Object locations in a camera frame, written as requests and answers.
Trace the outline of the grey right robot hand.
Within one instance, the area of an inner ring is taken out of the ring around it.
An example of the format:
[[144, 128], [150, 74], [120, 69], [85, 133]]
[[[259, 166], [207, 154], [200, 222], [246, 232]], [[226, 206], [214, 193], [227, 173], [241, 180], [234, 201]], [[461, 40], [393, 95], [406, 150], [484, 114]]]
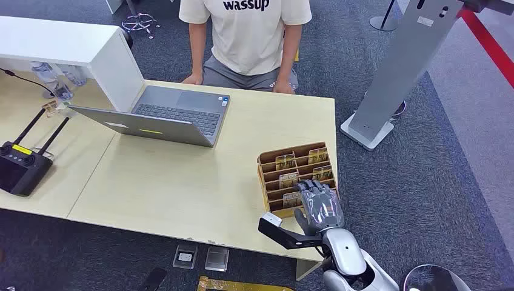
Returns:
[[344, 215], [338, 194], [318, 180], [300, 180], [295, 189], [300, 193], [301, 209], [294, 210], [296, 222], [306, 236], [315, 236], [331, 228], [343, 228]]

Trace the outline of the person's left hand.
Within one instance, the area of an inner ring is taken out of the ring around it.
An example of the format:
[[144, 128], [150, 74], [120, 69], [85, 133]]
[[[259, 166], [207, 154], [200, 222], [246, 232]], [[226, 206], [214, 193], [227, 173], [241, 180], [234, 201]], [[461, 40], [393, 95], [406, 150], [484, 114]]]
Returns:
[[277, 80], [275, 82], [275, 85], [273, 86], [272, 92], [294, 95], [295, 89], [291, 86], [291, 84], [288, 81]]

